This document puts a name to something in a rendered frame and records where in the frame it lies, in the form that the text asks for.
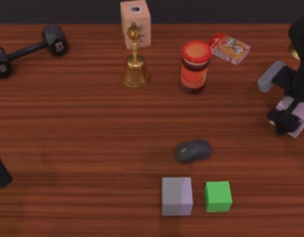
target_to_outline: green block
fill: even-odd
[[[204,198],[207,212],[227,212],[232,205],[232,195],[228,181],[206,182]]]

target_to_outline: brown table top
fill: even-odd
[[[154,25],[140,49],[152,76],[121,82],[121,27],[62,25],[71,51],[13,62],[0,80],[0,155],[14,181],[0,190],[0,237],[304,237],[304,131],[277,137],[267,112],[282,97],[259,93],[258,77],[287,53],[288,25]],[[42,25],[0,25],[12,52],[39,40]],[[205,90],[178,88],[190,39],[222,31],[252,46],[238,66],[217,57]],[[175,146],[206,139],[214,153],[177,163]],[[190,176],[190,217],[161,217],[161,178]],[[206,213],[206,181],[230,181],[228,213]]]

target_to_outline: black mouse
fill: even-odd
[[[193,140],[179,144],[175,150],[175,157],[180,162],[191,162],[197,159],[208,158],[211,153],[212,148],[209,142]]]

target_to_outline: dumbbell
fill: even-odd
[[[59,26],[46,25],[41,33],[42,42],[20,49],[11,54],[6,54],[0,47],[0,78],[8,78],[12,71],[11,61],[41,49],[47,48],[53,56],[62,56],[68,50],[67,39]]]

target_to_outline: bell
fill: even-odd
[[[291,56],[293,56],[293,58],[297,59],[300,61],[300,58],[299,58],[299,55],[298,53],[296,52],[294,46],[292,44],[289,45],[288,47],[288,52]]]
[[[127,35],[132,41],[132,55],[127,58],[126,69],[122,77],[123,83],[132,88],[143,87],[149,83],[150,76],[144,57],[138,55],[138,40],[141,30],[135,23],[132,23]]]

